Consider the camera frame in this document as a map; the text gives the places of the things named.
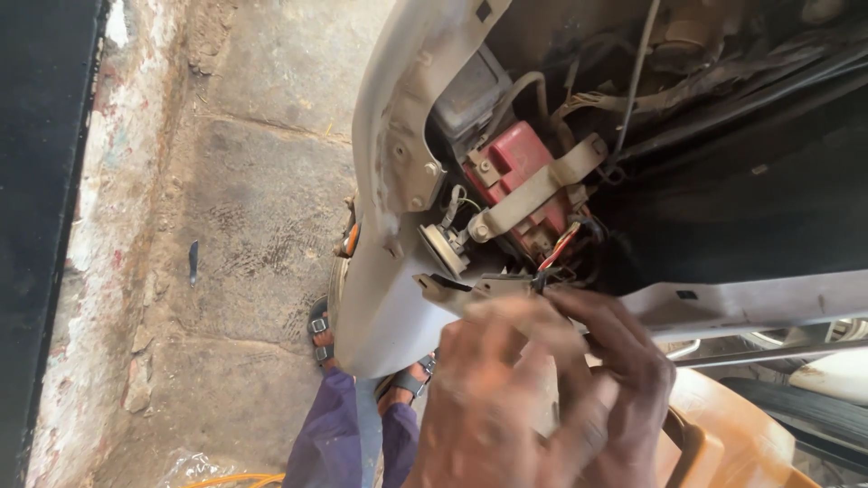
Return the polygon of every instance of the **weathered wall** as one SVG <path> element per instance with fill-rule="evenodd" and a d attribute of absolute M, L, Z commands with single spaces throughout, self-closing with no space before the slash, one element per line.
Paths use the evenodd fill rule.
<path fill-rule="evenodd" d="M 87 486 L 124 432 L 158 176 L 187 73 L 187 4 L 110 4 L 28 487 Z"/>

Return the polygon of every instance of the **man's hand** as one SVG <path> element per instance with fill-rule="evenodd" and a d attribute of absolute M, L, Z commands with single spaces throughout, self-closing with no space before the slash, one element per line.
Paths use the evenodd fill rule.
<path fill-rule="evenodd" d="M 541 297 L 491 300 L 468 315 L 443 330 L 419 451 L 404 486 L 571 487 L 606 445 L 617 383 L 607 374 L 588 376 L 543 444 L 532 425 L 549 407 L 540 394 L 547 356 L 583 357 L 581 335 Z M 527 342 L 518 330 L 531 332 L 516 363 Z"/>
<path fill-rule="evenodd" d="M 566 287 L 547 289 L 545 296 L 588 328 L 601 373 L 611 373 L 621 385 L 608 419 L 608 443 L 585 478 L 596 486 L 654 486 L 654 453 L 675 382 L 672 361 L 620 301 Z M 575 364 L 569 368 L 565 374 L 574 374 Z"/>

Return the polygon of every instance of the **mounting hole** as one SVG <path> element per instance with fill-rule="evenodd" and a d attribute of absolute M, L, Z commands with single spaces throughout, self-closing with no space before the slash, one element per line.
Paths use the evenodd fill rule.
<path fill-rule="evenodd" d="M 483 0 L 477 9 L 477 18 L 479 19 L 479 22 L 485 22 L 485 19 L 487 19 L 489 15 L 491 15 L 491 5 L 488 5 L 487 0 Z"/>
<path fill-rule="evenodd" d="M 682 300 L 698 300 L 700 297 L 696 296 L 696 292 L 691 290 L 678 290 L 675 292 L 678 295 L 678 298 Z"/>

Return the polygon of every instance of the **sandal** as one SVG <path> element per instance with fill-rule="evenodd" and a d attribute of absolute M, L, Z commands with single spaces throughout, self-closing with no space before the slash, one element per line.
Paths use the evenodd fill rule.
<path fill-rule="evenodd" d="M 380 399 L 383 398 L 383 395 L 389 391 L 389 388 L 393 386 L 404 388 L 408 392 L 412 393 L 413 399 L 417 399 L 425 393 L 425 387 L 429 382 L 431 382 L 431 378 L 434 376 L 434 366 L 437 364 L 437 350 L 434 351 L 433 357 L 430 354 L 426 354 L 422 359 L 416 362 L 422 366 L 426 373 L 428 373 L 428 379 L 425 381 L 419 381 L 418 379 L 413 378 L 413 375 L 406 369 L 402 369 L 397 373 L 387 376 L 379 385 L 377 385 L 377 388 L 374 391 L 374 398 L 378 403 Z"/>
<path fill-rule="evenodd" d="M 323 316 L 323 313 L 328 311 L 328 296 L 324 296 L 315 302 L 311 307 L 311 313 L 307 316 L 307 332 L 311 334 L 311 342 L 313 335 L 324 332 L 328 329 L 328 317 Z M 334 357 L 334 344 L 328 346 L 316 347 L 313 349 L 313 357 L 317 360 L 320 366 L 327 360 Z"/>

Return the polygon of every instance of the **foot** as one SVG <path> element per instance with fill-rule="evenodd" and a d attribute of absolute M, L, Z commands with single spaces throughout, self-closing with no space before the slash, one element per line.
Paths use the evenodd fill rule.
<path fill-rule="evenodd" d="M 323 312 L 323 318 L 328 316 L 328 312 Z M 321 333 L 315 333 L 313 335 L 313 346 L 314 347 L 322 347 L 329 346 L 334 344 L 334 335 L 332 334 L 332 329 L 326 329 Z M 320 366 L 323 366 L 323 370 L 328 373 L 328 371 L 335 366 L 338 365 L 338 360 L 334 358 L 329 358 L 320 363 Z"/>
<path fill-rule="evenodd" d="M 425 368 L 423 368 L 418 362 L 413 362 L 413 364 L 407 366 L 404 371 L 407 371 L 413 378 L 418 379 L 422 383 L 428 381 L 428 378 L 431 377 L 425 371 Z M 379 412 L 380 417 L 382 417 L 383 414 L 389 410 L 390 406 L 393 406 L 396 403 L 405 403 L 409 405 L 412 401 L 413 392 L 410 390 L 405 390 L 400 386 L 389 386 L 389 390 L 387 390 L 379 402 L 377 402 L 377 412 Z"/>

